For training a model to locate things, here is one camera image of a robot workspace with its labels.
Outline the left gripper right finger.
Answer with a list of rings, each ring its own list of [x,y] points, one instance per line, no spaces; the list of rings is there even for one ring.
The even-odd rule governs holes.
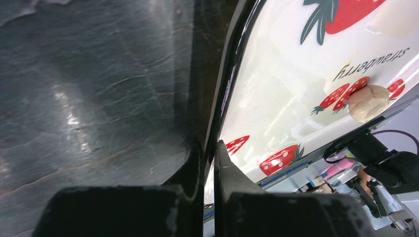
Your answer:
[[[249,228],[252,198],[265,191],[232,161],[220,140],[214,154],[214,220],[216,237],[238,237]]]

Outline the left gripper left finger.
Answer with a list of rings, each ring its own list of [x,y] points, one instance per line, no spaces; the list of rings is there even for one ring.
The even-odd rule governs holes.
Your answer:
[[[205,157],[200,144],[194,144],[186,162],[163,183],[176,187],[175,207],[169,226],[174,237],[203,235]]]

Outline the strawberry pattern tray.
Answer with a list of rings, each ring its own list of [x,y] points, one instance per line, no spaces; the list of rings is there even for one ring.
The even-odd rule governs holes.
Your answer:
[[[362,86],[395,104],[419,85],[416,0],[242,0],[229,36],[213,132],[254,183],[359,128]]]

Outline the white dough piece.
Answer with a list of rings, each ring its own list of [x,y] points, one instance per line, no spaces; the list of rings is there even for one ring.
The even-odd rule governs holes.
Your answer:
[[[387,88],[367,85],[349,96],[349,114],[358,122],[369,122],[388,107],[389,97]]]

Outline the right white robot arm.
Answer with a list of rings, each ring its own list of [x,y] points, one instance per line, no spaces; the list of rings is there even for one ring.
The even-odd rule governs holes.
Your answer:
[[[332,155],[348,150],[392,195],[419,190],[419,153],[390,151],[370,130],[353,131],[334,141],[324,152],[328,160]]]

